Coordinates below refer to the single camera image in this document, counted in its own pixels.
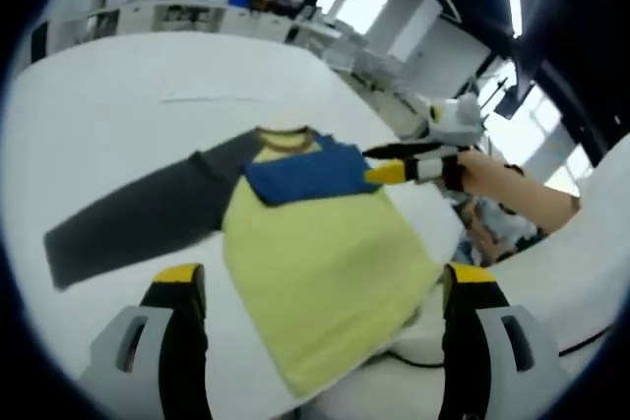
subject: desk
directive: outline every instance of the desk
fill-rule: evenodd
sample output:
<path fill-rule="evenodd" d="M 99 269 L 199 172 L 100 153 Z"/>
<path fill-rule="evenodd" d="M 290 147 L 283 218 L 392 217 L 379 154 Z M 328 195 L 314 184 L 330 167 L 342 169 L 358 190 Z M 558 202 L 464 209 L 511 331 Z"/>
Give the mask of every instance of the desk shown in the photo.
<path fill-rule="evenodd" d="M 159 270 L 200 262 L 214 417 L 272 418 L 305 400 L 288 392 L 237 296 L 222 262 L 221 234 L 64 292 L 52 287 L 42 244 L 44 232 L 71 213 L 192 150 L 257 125 L 297 124 L 362 149 L 396 139 L 307 51 L 232 35 L 104 38 L 45 58 L 15 80 L 2 147 L 7 251 L 32 325 L 67 375 L 82 373 L 92 340 L 122 307 L 140 302 Z M 460 227 L 437 189 L 409 184 L 388 193 L 430 243 L 431 256 L 448 260 Z"/>

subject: human arm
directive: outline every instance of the human arm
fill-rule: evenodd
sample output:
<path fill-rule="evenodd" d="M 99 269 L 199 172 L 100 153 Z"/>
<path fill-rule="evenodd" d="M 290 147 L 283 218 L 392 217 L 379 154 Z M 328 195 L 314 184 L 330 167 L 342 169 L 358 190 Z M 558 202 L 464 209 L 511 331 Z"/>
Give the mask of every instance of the human arm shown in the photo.
<path fill-rule="evenodd" d="M 460 153 L 458 163 L 466 169 L 463 184 L 467 193 L 503 204 L 546 233 L 560 229 L 579 209 L 574 196 L 523 177 L 479 151 Z"/>

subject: yellow cap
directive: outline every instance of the yellow cap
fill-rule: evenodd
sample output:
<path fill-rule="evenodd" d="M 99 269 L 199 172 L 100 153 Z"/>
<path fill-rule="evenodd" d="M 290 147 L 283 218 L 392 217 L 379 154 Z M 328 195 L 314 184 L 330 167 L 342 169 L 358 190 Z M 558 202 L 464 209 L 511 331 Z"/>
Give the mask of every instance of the yellow cap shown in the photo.
<path fill-rule="evenodd" d="M 363 179 L 372 184 L 401 184 L 407 181 L 405 163 L 399 159 L 388 161 L 382 166 L 365 171 Z"/>

